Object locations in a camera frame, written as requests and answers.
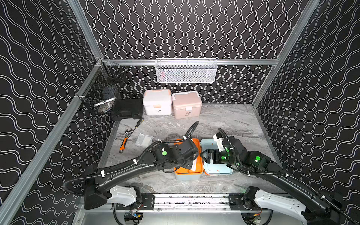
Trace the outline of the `white gauze packet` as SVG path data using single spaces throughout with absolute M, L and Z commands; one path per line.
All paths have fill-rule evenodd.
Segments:
M 153 139 L 153 136 L 140 133 L 136 140 L 136 146 L 148 147 L 152 143 Z
M 193 172 L 195 172 L 196 169 L 197 169 L 197 160 L 195 159 L 195 160 L 193 161 L 193 164 L 192 164 L 192 167 L 191 167 L 190 170 L 193 171 Z

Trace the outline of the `light blue first aid box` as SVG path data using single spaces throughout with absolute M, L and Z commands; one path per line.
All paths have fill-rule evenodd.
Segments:
M 201 152 L 207 149 L 218 149 L 216 142 L 212 139 L 202 139 L 200 141 Z M 201 178 L 203 174 L 208 176 L 218 176 L 218 175 L 231 175 L 233 173 L 232 169 L 228 168 L 225 164 L 206 164 L 203 162 L 203 173 L 200 176 L 195 176 L 190 179 L 181 179 L 175 176 L 175 179 L 178 181 L 195 181 Z

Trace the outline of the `orange tray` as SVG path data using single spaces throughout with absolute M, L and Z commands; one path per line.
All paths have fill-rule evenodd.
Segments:
M 192 141 L 196 145 L 198 149 L 198 157 L 193 161 L 192 167 L 190 169 L 180 167 L 175 171 L 175 176 L 181 179 L 190 179 L 195 176 L 200 176 L 203 173 L 203 160 L 200 157 L 201 154 L 201 146 L 200 141 L 196 138 L 193 138 Z

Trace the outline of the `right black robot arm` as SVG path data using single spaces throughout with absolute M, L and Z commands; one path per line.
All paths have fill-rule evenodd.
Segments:
M 217 148 L 203 150 L 200 154 L 205 163 L 223 164 L 243 175 L 261 178 L 291 196 L 287 199 L 250 186 L 241 199 L 246 209 L 278 211 L 305 225 L 338 225 L 342 218 L 354 225 L 359 224 L 343 211 L 343 199 L 340 195 L 320 192 L 282 169 L 270 157 L 258 151 L 248 151 L 239 139 L 228 136 L 221 128 L 213 138 Z

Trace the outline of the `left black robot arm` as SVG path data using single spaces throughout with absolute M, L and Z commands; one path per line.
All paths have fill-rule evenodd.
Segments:
M 88 167 L 87 175 L 64 182 L 63 188 L 84 198 L 84 207 L 92 210 L 105 205 L 115 195 L 115 186 L 146 173 L 173 173 L 180 168 L 191 169 L 199 156 L 191 136 L 199 122 L 195 122 L 181 140 L 158 140 L 151 143 L 139 156 L 123 163 L 97 169 Z

